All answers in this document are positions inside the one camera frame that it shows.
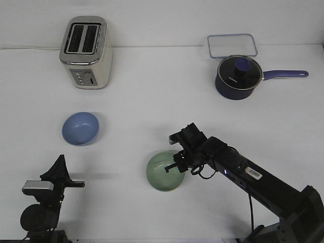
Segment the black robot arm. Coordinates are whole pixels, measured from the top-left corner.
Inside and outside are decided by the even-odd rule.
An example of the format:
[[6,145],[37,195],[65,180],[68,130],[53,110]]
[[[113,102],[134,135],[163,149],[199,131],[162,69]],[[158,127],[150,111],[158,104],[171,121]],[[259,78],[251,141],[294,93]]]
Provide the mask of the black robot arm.
[[73,181],[66,167],[65,156],[59,155],[40,180],[27,180],[22,193],[33,196],[37,203],[28,206],[20,217],[20,225],[27,232],[29,242],[71,242],[65,230],[58,230],[64,191],[84,188],[84,181]]
[[166,171],[177,167],[181,173],[191,170],[196,175],[209,165],[279,217],[276,224],[253,229],[245,242],[323,240],[323,202],[312,186],[294,189],[218,138],[207,138],[194,123],[170,135],[169,143],[179,143],[183,150],[174,155]]

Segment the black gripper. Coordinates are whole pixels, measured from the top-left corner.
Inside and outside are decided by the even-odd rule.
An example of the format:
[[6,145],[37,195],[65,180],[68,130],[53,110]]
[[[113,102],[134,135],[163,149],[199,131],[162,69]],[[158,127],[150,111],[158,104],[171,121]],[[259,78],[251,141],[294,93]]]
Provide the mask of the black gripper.
[[84,188],[85,181],[72,181],[70,178],[65,157],[61,154],[54,162],[52,167],[40,175],[42,181],[50,181],[53,183],[53,191],[50,200],[63,200],[65,188]]
[[191,173],[200,173],[204,164],[208,161],[205,155],[199,152],[199,147],[206,142],[207,138],[194,123],[181,129],[183,150],[174,155],[174,162],[165,167],[166,173],[176,168],[180,173],[191,169]]

